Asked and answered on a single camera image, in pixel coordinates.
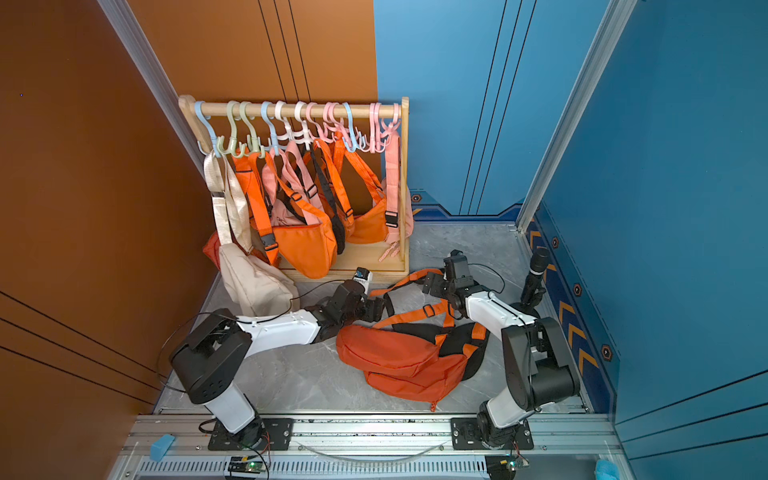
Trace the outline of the dark orange sling bag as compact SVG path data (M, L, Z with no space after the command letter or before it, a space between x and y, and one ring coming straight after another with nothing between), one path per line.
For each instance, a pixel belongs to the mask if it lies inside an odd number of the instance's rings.
M472 377L484 359L489 337L485 327L473 322L459 325L446 300L404 313L396 313L391 301L392 291L441 275L439 269L422 269L386 289L371 291L374 306L363 318L370 324L345 326L336 337L340 360L393 396L409 380L452 389Z
M435 410L462 381L466 358L462 354L440 357L437 344L414 335L383 331L374 351L362 357L367 383L388 395L426 402Z

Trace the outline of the bright orange sling bag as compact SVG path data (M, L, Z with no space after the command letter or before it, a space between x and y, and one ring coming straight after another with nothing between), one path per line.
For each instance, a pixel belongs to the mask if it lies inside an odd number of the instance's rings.
M273 266L285 260L300 274L320 279L330 272L337 257L350 244L384 242L385 184L359 154L347 150L340 138L333 143L316 140L308 152L300 155L317 187L322 207L313 208L302 201L281 178L279 187L292 195L306 213L314 213L321 221L318 225L271 224L272 206L262 184L261 170L269 165L280 174L282 159L277 155L267 153L260 157L249 153L234 160L234 171L248 201L250 224L260 248L257 255ZM352 208L341 176L346 165L362 179L373 201L373 206L361 215Z

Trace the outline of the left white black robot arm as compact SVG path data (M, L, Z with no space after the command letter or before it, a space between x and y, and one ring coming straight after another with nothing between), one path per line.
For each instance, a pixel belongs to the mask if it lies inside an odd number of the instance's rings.
M261 317L236 316L227 309L203 314L203 321L169 355L183 391L204 406L230 434L261 429L256 408L235 384L244 360L292 345L311 345L380 307L371 300L373 273L360 268L329 297L296 311Z

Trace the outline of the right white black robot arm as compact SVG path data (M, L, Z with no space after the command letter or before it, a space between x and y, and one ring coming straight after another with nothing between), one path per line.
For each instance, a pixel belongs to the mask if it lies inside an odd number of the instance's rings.
M546 289L543 276L550 252L537 248L531 257L520 300L503 302L474 279L463 252L453 250L438 274L429 274L424 291L448 304L502 345L506 386L481 404L477 423L481 441L500 448L513 441L530 416L550 403L580 393L579 369L558 320L536 310Z

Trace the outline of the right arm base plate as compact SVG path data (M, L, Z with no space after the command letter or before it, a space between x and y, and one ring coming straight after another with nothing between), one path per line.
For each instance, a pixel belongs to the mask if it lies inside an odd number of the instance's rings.
M490 420L479 417L450 419L452 446L455 450L533 450L533 434L524 420L505 428L496 428Z

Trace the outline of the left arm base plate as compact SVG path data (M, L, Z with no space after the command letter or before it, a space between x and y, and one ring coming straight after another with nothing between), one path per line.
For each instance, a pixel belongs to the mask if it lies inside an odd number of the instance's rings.
M203 422L200 430L209 435L210 451L251 450L258 452L287 451L292 439L294 420L292 418L255 419L238 433L229 432L216 420L211 429L206 429Z

